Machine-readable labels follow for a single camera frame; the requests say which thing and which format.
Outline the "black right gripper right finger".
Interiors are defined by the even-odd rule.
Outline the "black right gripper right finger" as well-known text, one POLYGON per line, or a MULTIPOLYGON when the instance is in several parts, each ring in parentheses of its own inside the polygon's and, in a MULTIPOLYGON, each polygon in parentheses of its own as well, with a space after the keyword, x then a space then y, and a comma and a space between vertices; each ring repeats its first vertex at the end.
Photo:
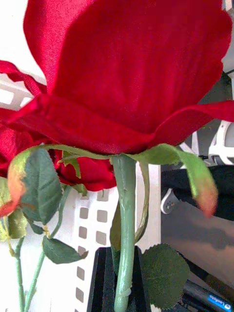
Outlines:
POLYGON ((128 312, 150 312, 151 306, 148 297, 145 276, 143 273, 142 253, 138 246, 135 246, 133 280, 131 294, 128 301, 128 312))

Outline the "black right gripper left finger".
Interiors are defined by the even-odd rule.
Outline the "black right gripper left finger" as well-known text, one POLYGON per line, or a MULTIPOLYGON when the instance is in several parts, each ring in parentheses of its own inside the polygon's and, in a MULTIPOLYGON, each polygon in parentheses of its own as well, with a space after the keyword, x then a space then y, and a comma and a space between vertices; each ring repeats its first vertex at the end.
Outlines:
POLYGON ((116 283, 111 248, 98 248, 95 253, 87 311, 113 312, 116 283))

